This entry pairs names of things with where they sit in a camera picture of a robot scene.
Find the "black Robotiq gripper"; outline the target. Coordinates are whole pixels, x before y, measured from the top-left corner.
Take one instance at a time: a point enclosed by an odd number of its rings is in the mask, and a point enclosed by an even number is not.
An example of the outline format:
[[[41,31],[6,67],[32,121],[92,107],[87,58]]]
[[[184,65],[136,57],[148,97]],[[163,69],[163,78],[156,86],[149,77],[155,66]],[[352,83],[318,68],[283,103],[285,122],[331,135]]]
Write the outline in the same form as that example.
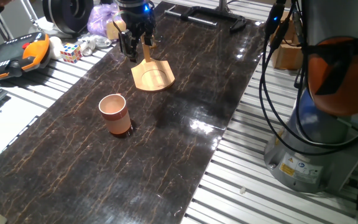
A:
[[[116,0],[116,4],[122,11],[121,17],[127,27],[119,33],[121,52],[130,61],[136,61],[140,36],[144,34],[145,45],[153,46],[154,44],[155,5],[150,0]]]

